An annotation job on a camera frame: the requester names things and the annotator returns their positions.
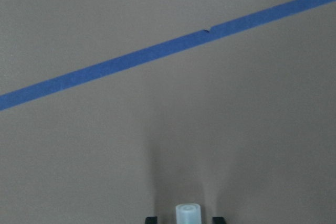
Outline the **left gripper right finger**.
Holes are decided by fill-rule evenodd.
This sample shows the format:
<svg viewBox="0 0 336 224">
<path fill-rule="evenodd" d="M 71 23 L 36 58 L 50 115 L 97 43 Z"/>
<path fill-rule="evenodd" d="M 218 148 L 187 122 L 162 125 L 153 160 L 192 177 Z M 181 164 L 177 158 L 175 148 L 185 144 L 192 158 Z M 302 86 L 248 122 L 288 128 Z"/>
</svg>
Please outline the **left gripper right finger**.
<svg viewBox="0 0 336 224">
<path fill-rule="evenodd" d="M 224 217 L 213 217 L 212 224 L 226 224 L 226 220 Z"/>
</svg>

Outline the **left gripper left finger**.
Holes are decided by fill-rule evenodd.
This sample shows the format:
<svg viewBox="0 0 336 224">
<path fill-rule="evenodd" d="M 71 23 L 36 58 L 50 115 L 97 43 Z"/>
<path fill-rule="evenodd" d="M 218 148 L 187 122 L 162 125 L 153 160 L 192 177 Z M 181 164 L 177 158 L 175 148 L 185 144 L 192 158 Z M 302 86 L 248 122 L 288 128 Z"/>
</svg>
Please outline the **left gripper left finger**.
<svg viewBox="0 0 336 224">
<path fill-rule="evenodd" d="M 145 218 L 145 224 L 158 224 L 157 218 L 157 216 L 148 216 Z"/>
</svg>

